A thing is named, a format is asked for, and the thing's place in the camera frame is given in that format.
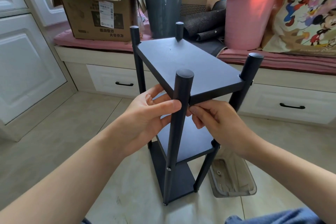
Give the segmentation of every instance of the hand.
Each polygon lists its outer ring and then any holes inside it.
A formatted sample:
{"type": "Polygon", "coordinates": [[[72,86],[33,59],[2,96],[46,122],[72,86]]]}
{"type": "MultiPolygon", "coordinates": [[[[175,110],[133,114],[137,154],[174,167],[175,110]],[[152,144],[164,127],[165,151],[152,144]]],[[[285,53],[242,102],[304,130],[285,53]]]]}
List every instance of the hand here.
{"type": "Polygon", "coordinates": [[[170,123],[171,115],[162,119],[161,116],[181,109],[181,102],[171,100],[167,94],[153,100],[162,91],[162,86],[157,84],[138,95],[126,111],[102,131],[111,140],[117,140],[125,156],[139,150],[170,123]]]}
{"type": "Polygon", "coordinates": [[[216,141],[244,156],[251,143],[262,140],[241,120],[232,106],[223,101],[208,100],[189,108],[198,129],[206,126],[216,141]]]}

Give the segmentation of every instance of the dark gray trash bin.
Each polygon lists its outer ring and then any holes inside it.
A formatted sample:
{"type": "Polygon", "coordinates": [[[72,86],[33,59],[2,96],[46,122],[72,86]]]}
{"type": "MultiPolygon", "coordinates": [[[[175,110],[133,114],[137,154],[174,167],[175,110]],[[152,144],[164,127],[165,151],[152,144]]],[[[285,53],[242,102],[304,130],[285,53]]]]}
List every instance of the dark gray trash bin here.
{"type": "Polygon", "coordinates": [[[182,0],[145,0],[152,38],[174,37],[182,0]]]}

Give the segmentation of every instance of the shelf board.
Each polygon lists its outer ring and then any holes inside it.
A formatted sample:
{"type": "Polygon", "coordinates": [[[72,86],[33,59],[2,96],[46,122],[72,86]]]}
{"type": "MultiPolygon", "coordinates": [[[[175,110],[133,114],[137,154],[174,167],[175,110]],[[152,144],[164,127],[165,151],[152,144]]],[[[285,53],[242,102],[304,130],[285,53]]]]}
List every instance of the shelf board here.
{"type": "MultiPolygon", "coordinates": [[[[149,149],[154,165],[157,181],[163,197],[165,172],[166,172],[166,160],[162,154],[159,143],[157,141],[152,142],[152,146],[149,149]]],[[[195,179],[190,171],[187,163],[176,166],[172,186],[170,190],[169,202],[184,197],[194,192],[195,179]]]]}
{"type": "MultiPolygon", "coordinates": [[[[160,142],[161,150],[166,159],[168,152],[170,124],[165,126],[158,134],[157,139],[160,142]]],[[[193,120],[186,117],[183,126],[183,132],[180,142],[180,148],[177,155],[176,164],[186,163],[200,156],[206,155],[214,150],[211,144],[213,137],[207,128],[197,129],[193,120]]]]}
{"type": "Polygon", "coordinates": [[[173,38],[143,41],[137,53],[170,97],[175,74],[186,68],[194,72],[190,105],[241,90],[239,71],[195,45],[173,38]]]}

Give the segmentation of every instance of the disney bag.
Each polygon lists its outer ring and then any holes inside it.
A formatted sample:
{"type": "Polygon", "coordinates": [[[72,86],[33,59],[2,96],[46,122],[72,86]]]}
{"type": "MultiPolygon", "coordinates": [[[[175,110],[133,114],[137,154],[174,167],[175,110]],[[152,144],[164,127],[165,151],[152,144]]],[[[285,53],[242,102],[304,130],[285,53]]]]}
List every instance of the disney bag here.
{"type": "Polygon", "coordinates": [[[267,52],[336,57],[336,0],[276,0],[261,47],[267,52]]]}

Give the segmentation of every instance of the drawer handle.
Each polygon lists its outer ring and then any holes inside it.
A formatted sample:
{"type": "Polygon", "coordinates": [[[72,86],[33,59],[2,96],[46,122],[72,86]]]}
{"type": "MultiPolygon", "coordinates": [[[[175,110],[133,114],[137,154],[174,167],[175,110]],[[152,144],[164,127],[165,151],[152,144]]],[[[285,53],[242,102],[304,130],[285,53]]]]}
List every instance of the drawer handle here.
{"type": "Polygon", "coordinates": [[[115,82],[116,85],[122,85],[122,86],[130,86],[132,87],[134,84],[131,83],[131,84],[123,84],[123,83],[120,83],[120,82],[115,82]]]}
{"type": "Polygon", "coordinates": [[[303,106],[303,105],[300,105],[299,107],[297,107],[297,106],[290,106],[290,105],[285,105],[284,103],[280,103],[280,106],[282,106],[282,107],[289,107],[289,108],[295,108],[295,109],[306,109],[306,107],[303,106]]]}

